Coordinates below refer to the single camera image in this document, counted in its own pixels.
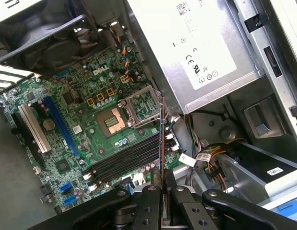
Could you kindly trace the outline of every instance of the power supply label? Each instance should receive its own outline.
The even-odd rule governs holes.
[[[181,39],[173,42],[195,90],[237,69],[220,33],[222,14],[213,0],[176,0],[177,26]]]

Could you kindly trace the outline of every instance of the blue pcie slot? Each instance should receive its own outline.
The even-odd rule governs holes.
[[[67,184],[60,186],[60,192],[65,193],[65,192],[71,190],[71,188],[72,188],[72,185],[70,182],[68,182]]]
[[[45,105],[47,106],[47,108],[49,109],[50,114],[51,114],[52,118],[54,119],[54,122],[56,123],[57,127],[59,128],[60,133],[63,135],[63,138],[65,139],[67,145],[71,148],[74,155],[79,157],[80,154],[76,150],[73,139],[72,139],[58,109],[54,105],[53,100],[51,99],[51,97],[45,97],[44,102],[45,102]]]
[[[67,197],[63,201],[63,203],[64,203],[64,205],[72,205],[72,204],[76,203],[76,201],[77,201],[76,196],[75,195],[72,195],[72,196]]]

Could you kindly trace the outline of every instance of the blue sata port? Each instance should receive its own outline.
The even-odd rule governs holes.
[[[64,202],[64,205],[71,205],[73,203],[76,203],[77,201],[77,198],[75,195],[72,195],[70,197],[67,197],[63,202]]]
[[[72,185],[70,182],[68,182],[67,184],[60,186],[60,192],[61,193],[68,192],[69,190],[71,190],[71,188],[72,188]]]

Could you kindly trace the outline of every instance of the wire bundle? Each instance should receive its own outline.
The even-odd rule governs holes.
[[[125,75],[129,76],[129,58],[128,58],[128,50],[127,50],[127,46],[123,44],[123,40],[121,36],[118,36],[117,33],[115,32],[115,30],[113,30],[113,28],[110,26],[110,31],[111,33],[114,35],[114,37],[118,40],[122,51],[123,51],[123,55],[124,55],[124,60],[125,60]]]

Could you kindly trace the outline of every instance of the white label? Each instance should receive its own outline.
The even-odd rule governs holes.
[[[81,133],[82,132],[82,129],[81,129],[80,126],[76,126],[76,127],[72,128],[72,129],[73,129],[73,131],[74,131],[75,134],[78,134],[78,133]]]
[[[178,61],[195,90],[237,69],[220,34],[222,15],[212,0],[181,0],[176,5],[179,26],[185,27],[174,41]]]
[[[274,176],[274,175],[276,175],[276,174],[279,174],[279,173],[281,173],[281,172],[283,172],[284,170],[282,170],[281,168],[275,168],[275,169],[271,169],[271,170],[269,170],[269,171],[267,171],[267,173],[269,174],[269,175],[271,175],[271,176]]]
[[[211,159],[211,154],[208,154],[208,153],[200,153],[196,157],[196,160],[197,161],[206,161],[206,162],[209,162],[210,159]]]
[[[189,157],[188,155],[182,153],[181,156],[179,157],[179,161],[181,163],[184,163],[188,166],[194,167],[196,164],[196,160],[192,157]]]

